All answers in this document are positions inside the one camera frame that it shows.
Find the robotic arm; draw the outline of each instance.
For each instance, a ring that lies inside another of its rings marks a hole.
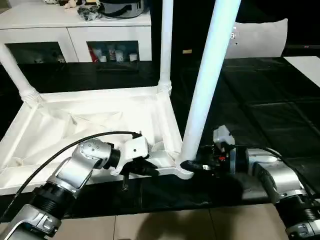
[[[213,132],[213,158],[207,162],[185,161],[192,171],[247,173],[259,179],[282,219],[291,240],[320,239],[320,204],[310,196],[297,174],[266,147],[236,145],[226,126]]]
[[[286,226],[288,237],[291,240],[319,239],[320,204],[307,193],[297,174],[282,161],[279,153],[265,147],[236,145],[225,126],[214,131],[213,141],[212,159],[184,161],[181,167],[192,172],[242,172],[257,177]],[[34,190],[32,202],[23,206],[0,235],[0,240],[53,237],[93,169],[110,169],[114,176],[125,176],[124,172],[128,173],[124,169],[126,164],[147,157],[148,144],[143,136],[125,142],[119,149],[96,138],[81,142],[45,185]]]
[[[125,142],[119,149],[97,138],[77,145],[46,183],[34,190],[35,197],[26,204],[0,235],[0,240],[41,240],[53,237],[61,219],[76,200],[92,175],[93,169],[110,169],[116,176],[125,164],[148,157],[148,143],[140,136]]]

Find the black cable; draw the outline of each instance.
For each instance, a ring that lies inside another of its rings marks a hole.
[[[265,146],[259,146],[259,145],[251,145],[251,144],[234,144],[231,145],[232,148],[248,148],[248,149],[261,149],[264,150],[266,152],[269,152],[273,155],[275,155],[278,159],[280,159],[281,161],[283,161],[283,157],[276,152],[275,150],[272,150],[271,148],[265,147]]]
[[[0,218],[0,224],[2,223],[4,217],[6,216],[6,214],[8,213],[9,209],[11,208],[11,206],[13,205],[13,203],[15,202],[16,198],[22,193],[22,191],[26,188],[26,186],[30,183],[30,181],[45,167],[47,166],[49,163],[51,163],[56,157],[58,157],[60,154],[62,154],[64,151],[66,151],[69,148],[72,148],[73,146],[89,140],[89,139],[93,139],[93,138],[97,138],[97,137],[101,137],[101,136],[106,136],[106,135],[115,135],[115,134],[130,134],[132,135],[133,138],[136,137],[140,137],[141,134],[140,133],[136,133],[133,131],[109,131],[109,132],[101,132],[101,133],[97,133],[91,136],[86,136],[84,138],[81,138],[80,140],[77,140],[71,144],[69,144],[68,146],[65,146],[64,148],[62,148],[60,151],[58,151],[56,154],[54,154],[52,157],[50,157],[46,162],[44,162],[40,167],[38,167],[29,177],[28,179],[22,184],[22,186],[19,188],[19,190],[16,192],[16,194],[14,195],[12,201],[10,202],[10,204],[8,205],[7,209],[4,211],[4,213],[2,214],[1,218]]]

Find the silver robot arm segment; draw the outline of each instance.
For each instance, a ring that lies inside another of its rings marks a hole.
[[[43,240],[53,237],[61,219],[90,179],[93,169],[110,169],[118,175],[134,158],[147,157],[148,144],[140,136],[114,149],[113,144],[97,138],[77,145],[45,185],[34,190],[35,197],[26,204],[0,235],[0,240]]]

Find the white panel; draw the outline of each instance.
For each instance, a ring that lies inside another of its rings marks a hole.
[[[87,42],[138,41],[139,58],[151,61],[151,27],[68,27],[79,62],[92,62]]]
[[[76,63],[78,58],[65,27],[21,28],[0,30],[4,44],[58,42],[67,63]]]
[[[320,58],[317,56],[285,57],[296,69],[320,87]]]

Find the dark background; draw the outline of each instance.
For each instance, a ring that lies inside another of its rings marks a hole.
[[[152,60],[159,64],[162,1],[151,0]],[[172,64],[201,60],[210,25],[214,0],[174,1]],[[319,56],[319,1],[242,0],[238,23],[266,23],[288,19],[283,56]],[[182,54],[192,49],[192,54]]]

